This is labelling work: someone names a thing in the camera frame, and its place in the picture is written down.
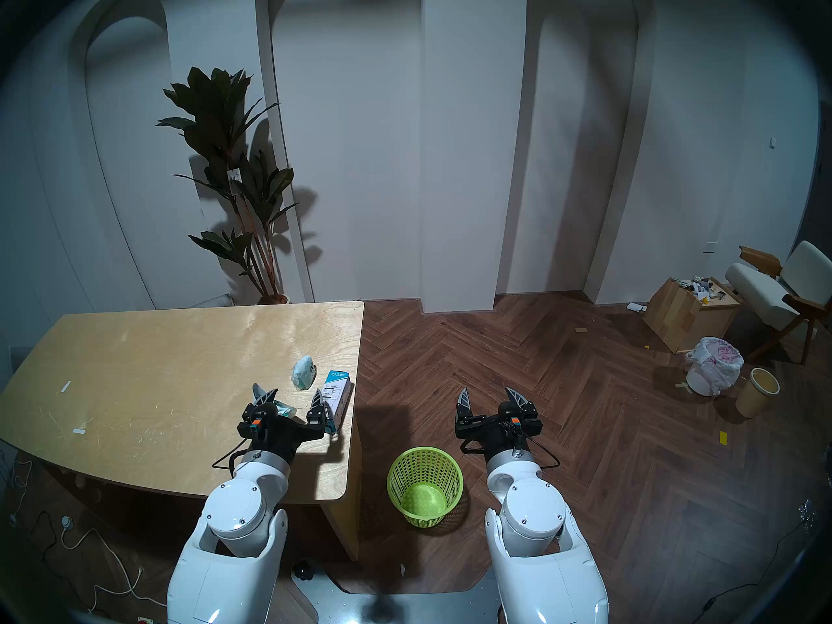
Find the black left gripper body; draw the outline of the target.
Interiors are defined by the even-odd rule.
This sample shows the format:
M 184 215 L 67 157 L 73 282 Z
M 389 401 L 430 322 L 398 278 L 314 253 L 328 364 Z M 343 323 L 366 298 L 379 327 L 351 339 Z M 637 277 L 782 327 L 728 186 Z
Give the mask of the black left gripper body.
M 241 415 L 237 431 L 241 438 L 250 440 L 250 450 L 273 453 L 285 461 L 292 461 L 302 443 L 324 437 L 326 411 L 308 411 L 307 422 L 296 422 L 279 414 L 275 403 L 254 406 L 248 404 Z

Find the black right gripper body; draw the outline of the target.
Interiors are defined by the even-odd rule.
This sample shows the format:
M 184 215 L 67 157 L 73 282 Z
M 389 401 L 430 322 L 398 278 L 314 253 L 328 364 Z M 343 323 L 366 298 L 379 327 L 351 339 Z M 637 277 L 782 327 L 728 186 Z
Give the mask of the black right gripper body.
M 535 410 L 517 410 L 509 402 L 499 405 L 495 415 L 455 415 L 455 436 L 462 441 L 460 450 L 464 454 L 481 454 L 493 459 L 508 451 L 518 453 L 529 450 L 527 441 L 542 432 L 542 421 Z

